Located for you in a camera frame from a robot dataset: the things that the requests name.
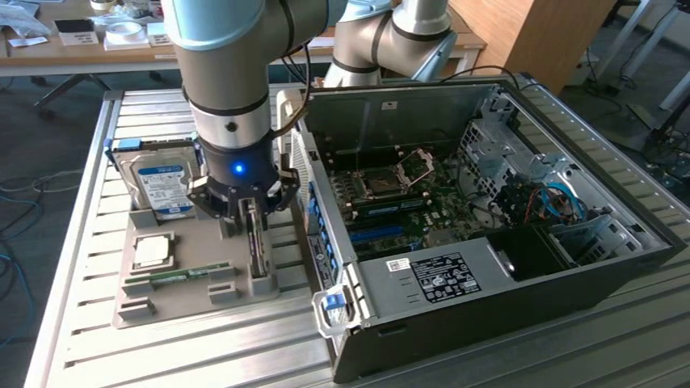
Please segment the hard drive label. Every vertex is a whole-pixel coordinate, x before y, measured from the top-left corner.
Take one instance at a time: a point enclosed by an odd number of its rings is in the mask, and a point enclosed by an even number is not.
[[[413,262],[413,271],[432,303],[482,290],[458,252]]]
[[[139,169],[139,179],[155,212],[163,214],[186,213],[193,209],[187,198],[187,186],[182,166],[163,166]]]

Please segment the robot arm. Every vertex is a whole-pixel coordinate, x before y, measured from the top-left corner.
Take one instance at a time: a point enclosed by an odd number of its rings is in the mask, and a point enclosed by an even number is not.
[[[326,87],[381,84],[380,67],[432,81],[452,55],[448,0],[350,0],[336,29],[334,64]]]
[[[329,2],[165,0],[163,9],[205,156],[190,199],[229,221],[243,198],[263,214],[282,210],[300,179],[273,161],[267,66],[325,30]]]

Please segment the wooden cabinet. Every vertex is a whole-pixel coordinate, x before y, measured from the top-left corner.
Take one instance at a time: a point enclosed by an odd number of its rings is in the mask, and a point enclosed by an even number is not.
[[[526,71],[556,93],[576,70],[616,0],[450,0],[489,44],[477,66]],[[478,70],[497,74],[500,70]]]

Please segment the motherboard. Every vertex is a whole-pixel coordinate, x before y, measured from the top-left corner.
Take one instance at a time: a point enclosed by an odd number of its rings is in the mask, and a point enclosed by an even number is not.
[[[452,164],[424,148],[396,165],[334,172],[330,181],[361,261],[465,241],[492,227]]]

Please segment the blue led light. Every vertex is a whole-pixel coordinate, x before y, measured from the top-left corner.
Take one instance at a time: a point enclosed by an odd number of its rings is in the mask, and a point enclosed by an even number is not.
[[[237,174],[237,175],[243,175],[245,172],[247,172],[247,167],[245,167],[245,164],[241,163],[241,162],[237,162],[234,165],[233,165],[233,172]]]

